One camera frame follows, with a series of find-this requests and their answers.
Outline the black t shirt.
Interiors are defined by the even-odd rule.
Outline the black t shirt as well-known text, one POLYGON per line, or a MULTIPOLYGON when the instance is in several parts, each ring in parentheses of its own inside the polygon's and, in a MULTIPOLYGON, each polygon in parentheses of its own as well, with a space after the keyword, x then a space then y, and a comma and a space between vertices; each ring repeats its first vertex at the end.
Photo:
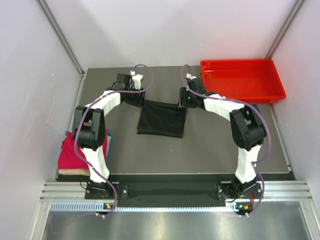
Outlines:
POLYGON ((137 125, 138 135, 184 136, 187 109, 177 104, 146 100, 137 125))

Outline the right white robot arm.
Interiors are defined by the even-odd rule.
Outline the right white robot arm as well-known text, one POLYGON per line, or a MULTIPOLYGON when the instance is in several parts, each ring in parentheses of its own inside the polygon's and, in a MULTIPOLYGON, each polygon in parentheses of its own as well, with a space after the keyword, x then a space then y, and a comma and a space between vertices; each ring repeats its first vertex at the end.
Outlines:
POLYGON ((238 147, 237 168, 230 184, 231 190, 225 190, 224 196, 245 198, 256 185, 255 170, 258 155, 267 131, 255 104, 230 100, 216 92, 207 92, 201 78, 188 73, 185 87, 180 88, 178 106, 180 108, 200 108, 214 113, 230 122, 231 135, 238 147))

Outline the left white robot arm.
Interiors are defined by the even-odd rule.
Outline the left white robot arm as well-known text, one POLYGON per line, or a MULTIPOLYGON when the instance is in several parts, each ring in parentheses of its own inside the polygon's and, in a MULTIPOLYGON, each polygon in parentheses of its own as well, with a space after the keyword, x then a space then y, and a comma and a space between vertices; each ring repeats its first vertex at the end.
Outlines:
POLYGON ((74 151, 90 172, 84 197, 87 200, 112 199, 115 195, 103 148, 107 139, 105 117, 122 102, 142 107, 146 91, 142 80, 143 76, 133 70, 130 74, 119 73, 116 82, 101 96, 74 110, 71 132, 74 151))

